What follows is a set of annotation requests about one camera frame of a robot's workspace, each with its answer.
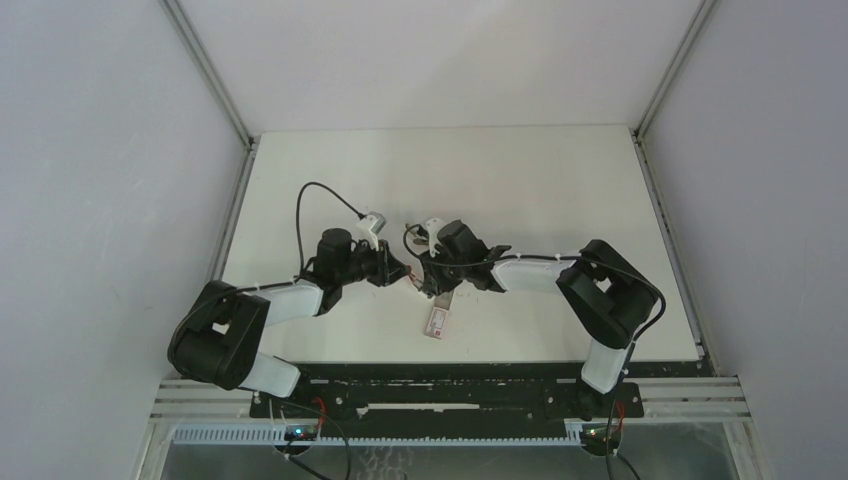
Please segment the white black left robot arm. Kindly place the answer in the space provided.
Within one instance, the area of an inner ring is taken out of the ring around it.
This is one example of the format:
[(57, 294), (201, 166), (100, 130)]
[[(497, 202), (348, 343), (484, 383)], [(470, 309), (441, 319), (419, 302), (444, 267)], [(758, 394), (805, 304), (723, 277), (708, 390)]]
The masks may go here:
[(249, 287), (208, 282), (176, 327), (167, 359), (190, 380), (273, 395), (286, 415), (301, 416), (310, 409), (313, 392), (299, 381), (295, 365), (261, 352), (265, 329), (329, 312), (347, 285), (366, 281), (386, 287), (410, 272), (387, 241), (354, 240), (345, 229), (328, 229), (315, 256), (291, 281)]

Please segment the red white staples box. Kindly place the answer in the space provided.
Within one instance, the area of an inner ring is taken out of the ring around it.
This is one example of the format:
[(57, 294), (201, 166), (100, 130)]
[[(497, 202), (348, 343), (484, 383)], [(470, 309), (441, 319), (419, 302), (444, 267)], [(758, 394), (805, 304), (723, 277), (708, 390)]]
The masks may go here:
[(445, 292), (433, 299), (433, 305), (424, 328), (424, 335), (433, 339), (444, 337), (446, 324), (450, 316), (453, 292)]

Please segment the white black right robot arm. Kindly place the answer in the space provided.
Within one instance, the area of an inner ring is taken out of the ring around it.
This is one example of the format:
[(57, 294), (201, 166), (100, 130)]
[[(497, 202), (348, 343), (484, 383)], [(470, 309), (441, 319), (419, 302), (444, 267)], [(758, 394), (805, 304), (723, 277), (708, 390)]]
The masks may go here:
[(577, 393), (579, 406), (592, 416), (616, 405), (636, 343), (667, 309), (661, 290), (600, 239), (571, 255), (514, 253), (508, 245), (487, 246), (460, 220), (432, 218), (407, 226), (403, 240), (427, 245), (414, 257), (423, 272), (421, 289), (430, 297), (463, 283), (496, 293), (561, 296), (591, 338)]

